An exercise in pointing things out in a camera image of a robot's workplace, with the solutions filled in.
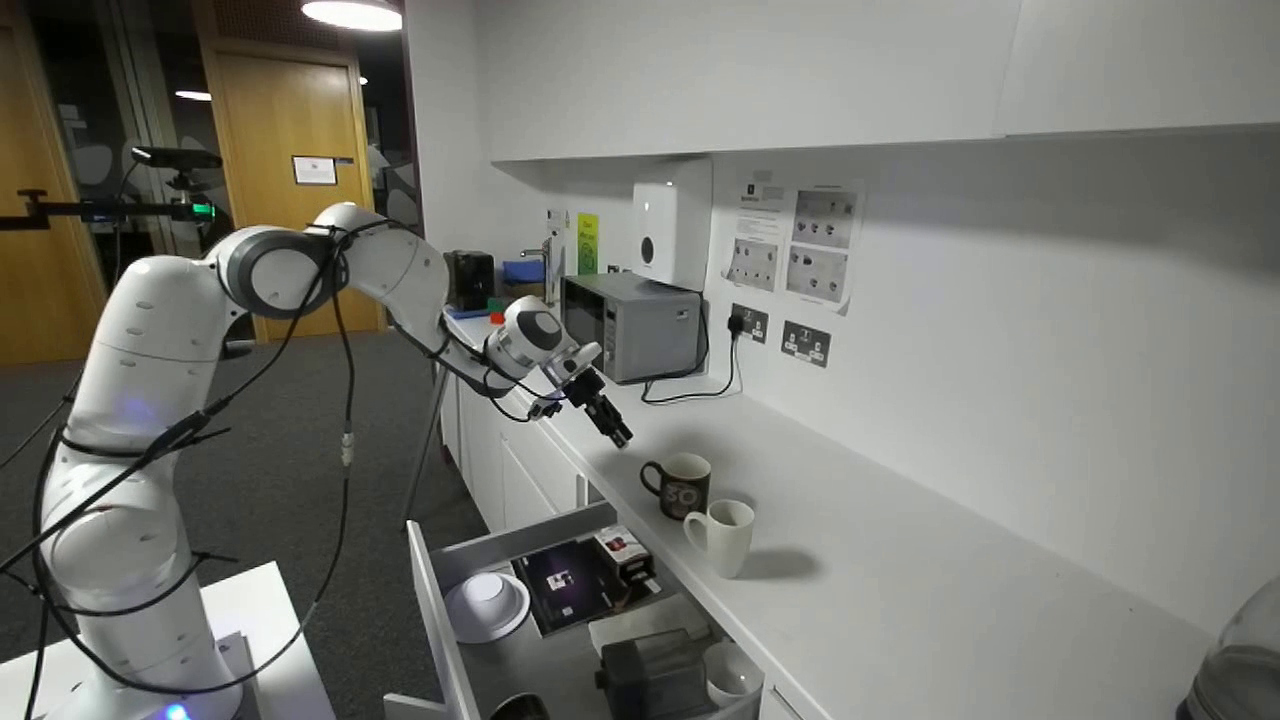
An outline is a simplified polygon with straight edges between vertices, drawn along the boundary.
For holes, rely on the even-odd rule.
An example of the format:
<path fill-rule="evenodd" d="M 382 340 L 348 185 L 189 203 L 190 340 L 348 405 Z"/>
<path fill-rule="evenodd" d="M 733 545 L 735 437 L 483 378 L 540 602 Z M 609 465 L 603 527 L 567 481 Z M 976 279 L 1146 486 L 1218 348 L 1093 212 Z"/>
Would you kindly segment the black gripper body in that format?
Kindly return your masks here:
<path fill-rule="evenodd" d="M 579 359 L 563 359 L 559 366 L 559 392 L 582 408 L 591 419 L 609 419 L 611 417 L 611 405 L 603 396 L 603 379 L 579 366 Z"/>

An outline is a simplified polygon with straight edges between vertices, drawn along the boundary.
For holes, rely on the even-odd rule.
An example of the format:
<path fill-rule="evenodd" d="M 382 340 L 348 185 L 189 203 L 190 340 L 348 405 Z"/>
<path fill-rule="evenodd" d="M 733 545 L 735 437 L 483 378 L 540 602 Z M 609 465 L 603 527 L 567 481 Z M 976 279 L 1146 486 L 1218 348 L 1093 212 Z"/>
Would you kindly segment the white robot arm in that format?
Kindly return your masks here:
<path fill-rule="evenodd" d="M 52 598 L 66 658 L 40 658 L 24 720 L 231 720 L 265 674 L 214 638 L 177 499 L 180 456 L 214 437 L 211 389 L 237 322 L 296 326 L 361 293 L 400 337 L 475 392 L 500 400 L 540 371 L 547 411 L 572 405 L 598 437 L 632 427 L 595 378 L 598 348 L 523 297 L 500 331 L 449 331 L 449 259 L 404 225 L 353 201 L 305 230 L 250 225 L 205 256 L 124 269 L 83 355 L 78 389 L 45 456 L 37 532 L 20 557 Z"/>

